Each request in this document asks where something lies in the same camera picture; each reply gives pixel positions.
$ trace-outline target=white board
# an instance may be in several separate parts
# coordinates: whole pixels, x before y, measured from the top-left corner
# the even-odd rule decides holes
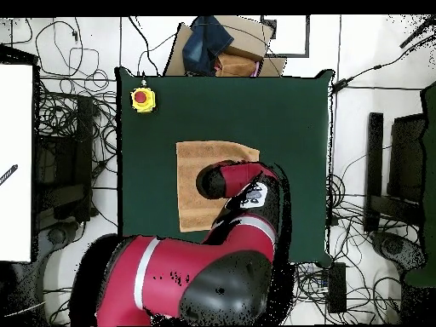
[[[0,64],[0,261],[31,260],[32,67]]]

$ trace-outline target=robot label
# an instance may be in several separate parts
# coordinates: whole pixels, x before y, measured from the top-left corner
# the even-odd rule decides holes
[[[263,204],[265,204],[265,199],[267,199],[267,186],[260,182],[256,182],[255,185],[249,184],[241,189],[241,192],[239,192],[238,195],[241,194],[247,187],[250,187],[250,189],[247,191],[245,199],[241,201],[240,207],[243,209],[262,207]]]

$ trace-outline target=blue cloth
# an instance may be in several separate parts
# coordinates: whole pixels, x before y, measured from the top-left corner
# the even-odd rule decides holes
[[[215,75],[215,60],[234,40],[214,16],[199,16],[182,50],[185,72]]]

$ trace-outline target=emergency stop button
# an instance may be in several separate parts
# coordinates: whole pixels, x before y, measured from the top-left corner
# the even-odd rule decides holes
[[[132,107],[137,112],[151,112],[156,106],[155,94],[150,88],[138,88],[131,92]]]
[[[135,100],[136,102],[142,104],[146,102],[146,93],[143,91],[138,91],[135,93]]]

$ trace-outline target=red button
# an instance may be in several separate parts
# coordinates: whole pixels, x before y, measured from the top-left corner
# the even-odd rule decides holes
[[[146,102],[146,93],[143,91],[139,91],[135,93],[135,101],[138,103],[145,103]]]

